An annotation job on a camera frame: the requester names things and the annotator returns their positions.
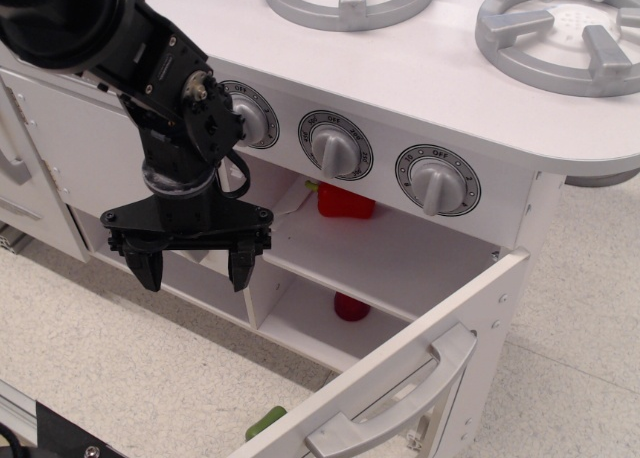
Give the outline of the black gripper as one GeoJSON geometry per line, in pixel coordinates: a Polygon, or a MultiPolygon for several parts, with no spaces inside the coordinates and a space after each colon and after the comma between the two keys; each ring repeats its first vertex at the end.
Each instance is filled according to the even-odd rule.
{"type": "Polygon", "coordinates": [[[230,198],[212,187],[186,198],[152,195],[105,211],[112,250],[121,252],[140,284],[158,292],[165,250],[229,250],[228,275],[235,292],[251,279],[256,257],[271,247],[273,213],[230,198]]]}

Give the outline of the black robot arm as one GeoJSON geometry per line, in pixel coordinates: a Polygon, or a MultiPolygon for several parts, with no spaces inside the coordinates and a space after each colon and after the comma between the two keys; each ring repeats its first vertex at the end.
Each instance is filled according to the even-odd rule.
{"type": "Polygon", "coordinates": [[[145,0],[1,0],[1,40],[30,65],[93,76],[136,126],[150,196],[101,222],[139,282],[160,288],[167,250],[224,250],[233,287],[245,289],[273,215],[221,188],[223,160],[244,166],[244,120],[206,54],[145,0]]]}

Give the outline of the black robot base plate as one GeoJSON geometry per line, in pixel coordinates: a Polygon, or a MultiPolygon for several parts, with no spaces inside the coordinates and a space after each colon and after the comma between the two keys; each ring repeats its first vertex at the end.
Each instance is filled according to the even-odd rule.
{"type": "Polygon", "coordinates": [[[2,457],[123,457],[108,443],[90,434],[47,406],[36,402],[38,442],[29,445],[1,423],[2,457]]]}

